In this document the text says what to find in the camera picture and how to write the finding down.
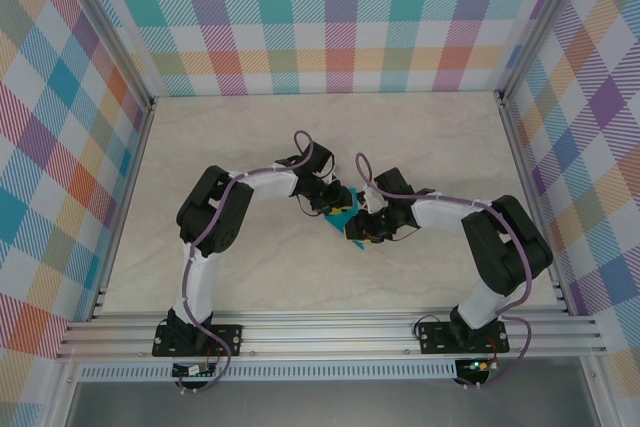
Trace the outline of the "aluminium mounting rail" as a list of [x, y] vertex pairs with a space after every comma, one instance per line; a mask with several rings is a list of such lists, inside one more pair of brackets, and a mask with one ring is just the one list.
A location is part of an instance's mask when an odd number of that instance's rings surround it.
[[[57, 358], [107, 362], [147, 360], [162, 312], [98, 313], [70, 324]], [[220, 324], [242, 326], [239, 360], [416, 359], [419, 311], [219, 312]], [[521, 310], [505, 323], [509, 356], [580, 357], [606, 353], [590, 317], [558, 309]]]

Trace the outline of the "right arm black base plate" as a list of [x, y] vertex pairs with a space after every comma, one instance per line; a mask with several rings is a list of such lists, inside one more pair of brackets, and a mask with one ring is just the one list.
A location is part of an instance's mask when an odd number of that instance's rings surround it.
[[413, 333], [422, 354], [498, 354], [510, 351], [503, 322], [493, 321], [481, 329], [472, 330], [464, 339], [454, 333], [449, 321], [421, 321], [414, 324]]

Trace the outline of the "aluminium side rail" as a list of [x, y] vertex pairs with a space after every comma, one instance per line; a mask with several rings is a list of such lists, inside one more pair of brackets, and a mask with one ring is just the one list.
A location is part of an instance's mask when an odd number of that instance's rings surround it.
[[514, 159], [515, 167], [518, 172], [519, 180], [523, 189], [524, 197], [526, 199], [527, 206], [529, 208], [530, 215], [534, 224], [547, 241], [553, 254], [553, 261], [548, 267], [547, 276], [550, 278], [551, 284], [554, 289], [554, 295], [556, 296], [557, 303], [563, 312], [568, 315], [572, 315], [572, 300], [570, 295], [565, 293], [563, 273], [557, 263], [557, 254], [554, 250], [553, 242], [549, 237], [547, 226], [545, 225], [541, 204], [537, 195], [535, 182], [532, 174], [529, 172], [525, 151], [520, 138], [518, 137], [517, 129], [510, 113], [507, 102], [501, 97], [500, 92], [494, 93], [499, 117], [501, 119], [511, 153]]
[[142, 165], [147, 142], [152, 129], [158, 102], [159, 98], [153, 98], [143, 116], [140, 136], [126, 178], [127, 182], [123, 190], [123, 196], [115, 213], [114, 225], [111, 228], [111, 234], [109, 237], [109, 243], [107, 246], [105, 257], [100, 264], [100, 268], [98, 269], [96, 276], [94, 277], [94, 282], [91, 289], [89, 290], [87, 300], [78, 307], [78, 311], [76, 312], [76, 320], [80, 320], [83, 322], [90, 321], [93, 318], [95, 310], [97, 309], [98, 297], [108, 288], [113, 267], [115, 265], [118, 248], [124, 232], [126, 218], [131, 205], [137, 177]]

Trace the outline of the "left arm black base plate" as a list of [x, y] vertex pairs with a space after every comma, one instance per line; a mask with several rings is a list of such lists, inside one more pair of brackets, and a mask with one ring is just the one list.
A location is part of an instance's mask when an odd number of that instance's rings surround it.
[[[240, 354], [241, 325], [216, 324], [209, 326], [208, 330], [230, 348], [231, 356]], [[164, 323], [156, 328], [151, 355], [153, 357], [226, 356], [226, 349], [219, 341], [193, 325], [187, 324], [180, 327]]]

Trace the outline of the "aluminium frame post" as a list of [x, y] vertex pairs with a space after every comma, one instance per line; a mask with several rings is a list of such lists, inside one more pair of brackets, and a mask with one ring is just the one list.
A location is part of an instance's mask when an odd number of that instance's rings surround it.
[[504, 86], [495, 92], [497, 105], [501, 111], [505, 111], [508, 108], [515, 92], [525, 80], [535, 57], [561, 16], [567, 2], [568, 0], [546, 0], [542, 6], [540, 16], [531, 31], [531, 35], [524, 44], [521, 54], [517, 58]]
[[146, 111], [152, 111], [154, 98], [144, 85], [142, 77], [134, 66], [100, 0], [78, 1], [136, 98], [142, 102]]

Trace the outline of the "aluminium frame leg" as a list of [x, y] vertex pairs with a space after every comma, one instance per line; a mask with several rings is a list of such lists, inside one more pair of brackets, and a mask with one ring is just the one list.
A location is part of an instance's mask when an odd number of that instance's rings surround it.
[[600, 426], [620, 427], [603, 362], [596, 356], [581, 356], [580, 362]]
[[81, 362], [69, 361], [61, 364], [45, 427], [66, 426], [81, 370]]

